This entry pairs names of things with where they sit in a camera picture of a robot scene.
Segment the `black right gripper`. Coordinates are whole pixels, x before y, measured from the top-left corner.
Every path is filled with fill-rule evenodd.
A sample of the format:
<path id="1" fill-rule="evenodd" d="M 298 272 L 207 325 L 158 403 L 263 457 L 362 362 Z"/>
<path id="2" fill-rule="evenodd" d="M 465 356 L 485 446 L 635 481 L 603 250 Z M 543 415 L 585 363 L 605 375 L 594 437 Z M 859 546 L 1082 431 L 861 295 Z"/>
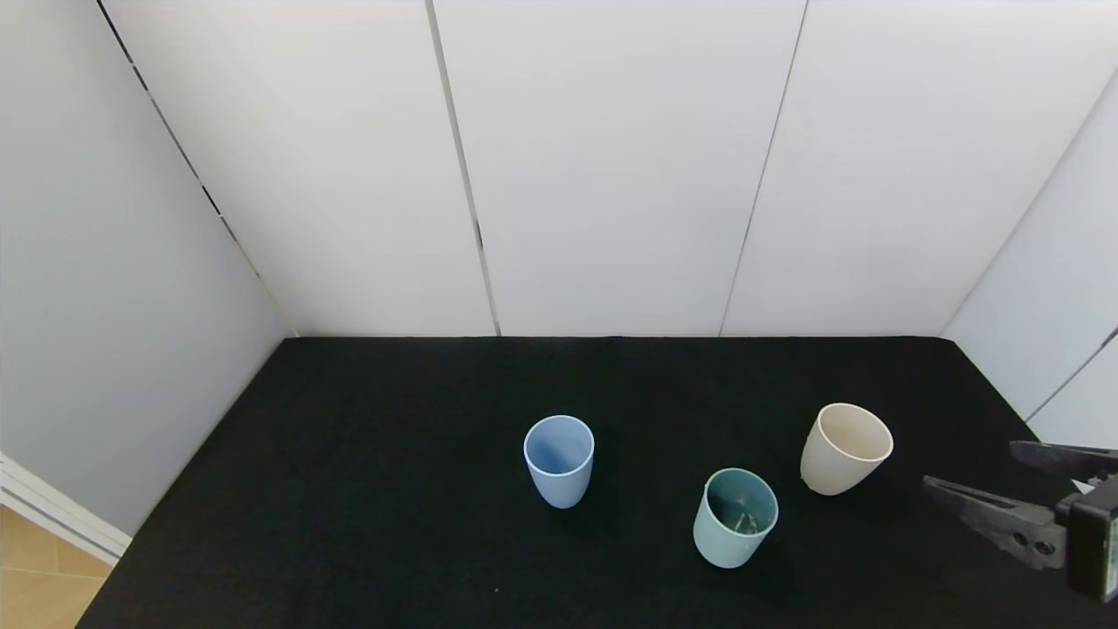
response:
<path id="1" fill-rule="evenodd" d="M 1057 511 L 926 475 L 935 505 L 1018 562 L 1038 570 L 1065 568 L 1067 585 L 1101 604 L 1117 591 L 1117 450 L 1014 439 L 1010 452 L 1031 468 L 1076 482 L 1098 482 L 1070 494 Z"/>

